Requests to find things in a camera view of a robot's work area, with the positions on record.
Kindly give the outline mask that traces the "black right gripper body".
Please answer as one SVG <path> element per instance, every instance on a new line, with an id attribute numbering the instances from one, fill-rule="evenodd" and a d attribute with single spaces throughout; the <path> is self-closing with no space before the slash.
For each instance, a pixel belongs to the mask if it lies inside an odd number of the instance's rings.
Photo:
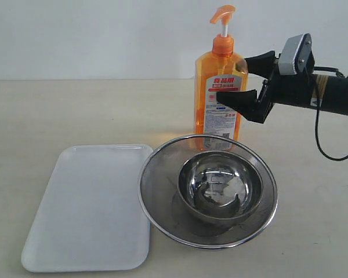
<path id="1" fill-rule="evenodd" d="M 260 94 L 265 93 L 267 96 L 267 116 L 274 104 L 313 109 L 311 98 L 315 81 L 314 58 L 309 57 L 303 72 L 288 76 L 280 75 L 277 61 L 276 58 L 273 73 L 269 78 L 265 78 L 260 91 Z"/>

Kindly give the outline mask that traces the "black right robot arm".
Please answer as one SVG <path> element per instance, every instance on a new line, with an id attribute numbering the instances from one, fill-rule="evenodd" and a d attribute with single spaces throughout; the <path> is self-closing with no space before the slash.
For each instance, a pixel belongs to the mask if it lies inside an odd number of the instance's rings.
<path id="1" fill-rule="evenodd" d="M 264 123 L 274 104 L 316 109 L 348 116 L 348 76 L 315 74 L 314 56 L 309 55 L 303 72 L 281 75 L 275 51 L 245 59 L 250 74 L 264 77 L 260 93 L 256 90 L 243 92 L 218 92 L 216 100 L 251 122 Z"/>

